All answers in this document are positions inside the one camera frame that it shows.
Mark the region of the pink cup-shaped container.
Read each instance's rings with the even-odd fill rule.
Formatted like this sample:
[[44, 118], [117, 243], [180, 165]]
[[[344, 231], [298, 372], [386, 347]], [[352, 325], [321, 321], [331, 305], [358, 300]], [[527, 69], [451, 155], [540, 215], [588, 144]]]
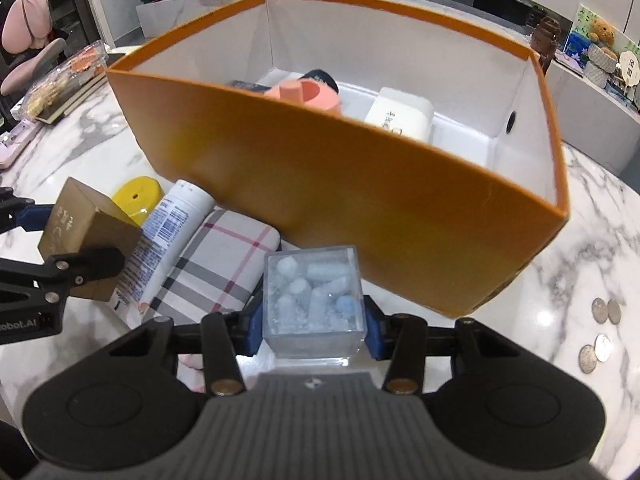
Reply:
[[341, 114], [338, 93], [321, 81], [314, 79], [285, 80], [265, 92], [265, 96], [289, 103], [321, 110], [332, 115]]

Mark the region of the round white paper fan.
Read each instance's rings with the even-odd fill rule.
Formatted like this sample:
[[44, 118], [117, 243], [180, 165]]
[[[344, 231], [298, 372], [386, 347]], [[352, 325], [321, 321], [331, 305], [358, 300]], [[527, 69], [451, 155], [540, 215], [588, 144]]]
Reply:
[[640, 81], [639, 60], [634, 52], [626, 50], [620, 54], [618, 59], [620, 66], [620, 76], [622, 76], [627, 87], [635, 87]]

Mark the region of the pink office chair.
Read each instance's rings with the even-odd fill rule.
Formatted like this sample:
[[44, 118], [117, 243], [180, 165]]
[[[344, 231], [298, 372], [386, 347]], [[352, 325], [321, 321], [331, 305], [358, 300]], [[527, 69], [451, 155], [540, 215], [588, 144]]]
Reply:
[[54, 27], [49, 0], [13, 0], [1, 20], [1, 114], [16, 124], [11, 107], [41, 76], [65, 60], [68, 35]]

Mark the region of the white rectangular box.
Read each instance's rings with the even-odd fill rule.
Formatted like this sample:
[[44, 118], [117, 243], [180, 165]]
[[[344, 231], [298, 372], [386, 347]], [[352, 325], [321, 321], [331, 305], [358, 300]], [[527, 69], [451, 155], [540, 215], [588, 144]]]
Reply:
[[423, 96], [383, 87], [364, 122], [422, 143], [430, 140], [434, 107]]

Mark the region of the pink device on table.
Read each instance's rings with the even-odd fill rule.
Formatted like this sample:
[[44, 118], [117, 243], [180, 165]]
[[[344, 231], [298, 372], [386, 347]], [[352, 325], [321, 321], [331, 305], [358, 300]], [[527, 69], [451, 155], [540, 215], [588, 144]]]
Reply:
[[23, 119], [10, 131], [2, 133], [0, 144], [0, 169], [10, 168], [32, 139], [42, 129], [42, 122]]

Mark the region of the black book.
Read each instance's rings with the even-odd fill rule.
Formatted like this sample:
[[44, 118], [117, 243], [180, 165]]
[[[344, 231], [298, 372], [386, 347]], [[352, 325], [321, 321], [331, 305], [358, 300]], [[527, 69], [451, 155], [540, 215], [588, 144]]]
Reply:
[[107, 66], [121, 58], [121, 54], [109, 54], [104, 62], [92, 63], [85, 70], [74, 73], [68, 70], [66, 81], [59, 84], [44, 101], [43, 108], [35, 116], [35, 120], [47, 125], [53, 125], [63, 115], [70, 112], [82, 100], [99, 88], [106, 81], [105, 71]]

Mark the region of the dark shampoo bottle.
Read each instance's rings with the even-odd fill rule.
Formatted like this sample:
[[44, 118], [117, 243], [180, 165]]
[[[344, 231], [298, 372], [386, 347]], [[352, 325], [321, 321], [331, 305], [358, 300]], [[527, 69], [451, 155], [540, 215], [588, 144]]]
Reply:
[[330, 88], [335, 94], [339, 94], [338, 85], [334, 78], [325, 70], [310, 70], [299, 77], [304, 87], [304, 96], [307, 98], [315, 98], [319, 93], [326, 93], [324, 87]]

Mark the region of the white lotion tube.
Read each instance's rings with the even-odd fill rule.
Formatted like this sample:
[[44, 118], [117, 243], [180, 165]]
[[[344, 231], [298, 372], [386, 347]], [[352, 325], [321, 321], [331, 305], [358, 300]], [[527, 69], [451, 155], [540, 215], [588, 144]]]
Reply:
[[207, 192], [178, 180], [142, 223], [142, 237], [128, 258], [110, 306], [129, 326], [153, 316], [151, 301], [186, 244], [215, 206]]

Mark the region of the clear box of pellets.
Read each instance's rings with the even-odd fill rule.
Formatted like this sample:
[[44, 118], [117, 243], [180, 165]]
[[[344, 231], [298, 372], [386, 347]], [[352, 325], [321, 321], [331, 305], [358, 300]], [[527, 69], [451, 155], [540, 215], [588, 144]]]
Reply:
[[367, 335], [357, 249], [265, 256], [262, 336], [279, 359], [347, 359]]

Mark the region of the yellow round tape measure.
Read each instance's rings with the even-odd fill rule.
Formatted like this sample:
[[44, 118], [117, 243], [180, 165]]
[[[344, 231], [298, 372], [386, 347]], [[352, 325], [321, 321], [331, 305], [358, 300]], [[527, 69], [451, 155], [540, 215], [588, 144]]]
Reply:
[[113, 195], [112, 201], [138, 226], [142, 226], [163, 198], [160, 182], [141, 176], [124, 183]]

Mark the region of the gold cardboard box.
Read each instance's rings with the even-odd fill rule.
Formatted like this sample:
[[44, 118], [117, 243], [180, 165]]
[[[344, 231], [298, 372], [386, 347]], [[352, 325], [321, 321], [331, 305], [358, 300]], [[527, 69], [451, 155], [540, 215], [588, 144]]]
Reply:
[[38, 250], [43, 259], [84, 249], [115, 247], [128, 258], [142, 229], [108, 196], [68, 178], [56, 200]]

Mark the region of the silver coin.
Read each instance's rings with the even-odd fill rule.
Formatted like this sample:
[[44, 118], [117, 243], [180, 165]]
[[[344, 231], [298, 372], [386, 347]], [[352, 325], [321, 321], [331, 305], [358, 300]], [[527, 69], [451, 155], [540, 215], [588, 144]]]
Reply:
[[598, 365], [596, 349], [592, 344], [585, 344], [578, 353], [578, 366], [584, 374], [591, 374]]
[[596, 298], [591, 304], [591, 313], [598, 324], [608, 320], [608, 304], [602, 298]]
[[608, 362], [613, 351], [613, 344], [607, 334], [599, 334], [593, 344], [594, 355], [600, 363]]
[[614, 325], [620, 324], [622, 319], [620, 304], [615, 299], [608, 300], [608, 319]]

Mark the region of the plaid glasses case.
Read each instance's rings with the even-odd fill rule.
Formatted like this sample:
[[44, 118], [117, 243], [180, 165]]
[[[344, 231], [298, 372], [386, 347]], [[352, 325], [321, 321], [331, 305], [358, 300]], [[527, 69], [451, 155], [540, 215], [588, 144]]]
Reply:
[[143, 306], [144, 318], [167, 316], [188, 325], [212, 312], [241, 311], [262, 284], [266, 255], [280, 243], [273, 226], [216, 206]]

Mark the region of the orange cardboard storage box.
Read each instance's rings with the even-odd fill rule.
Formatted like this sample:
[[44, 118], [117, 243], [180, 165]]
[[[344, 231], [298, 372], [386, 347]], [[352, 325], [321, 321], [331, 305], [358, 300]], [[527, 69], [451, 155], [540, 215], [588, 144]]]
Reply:
[[318, 34], [285, 32], [293, 0], [240, 0], [166, 32], [107, 72], [155, 171], [186, 179], [303, 248], [352, 245], [370, 282], [457, 318], [498, 295], [562, 230], [570, 200], [561, 137], [529, 47], [453, 16], [385, 0], [304, 0], [440, 25], [515, 58], [495, 136], [422, 143], [233, 89], [296, 64]]

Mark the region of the teddy bear in basket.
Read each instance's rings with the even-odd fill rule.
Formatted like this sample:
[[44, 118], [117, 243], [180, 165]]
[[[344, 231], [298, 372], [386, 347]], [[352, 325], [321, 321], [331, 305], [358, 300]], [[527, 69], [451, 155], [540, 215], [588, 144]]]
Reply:
[[617, 54], [612, 50], [615, 42], [614, 27], [603, 18], [595, 18], [588, 32], [590, 45], [584, 76], [600, 89], [604, 89], [608, 77], [616, 70]]

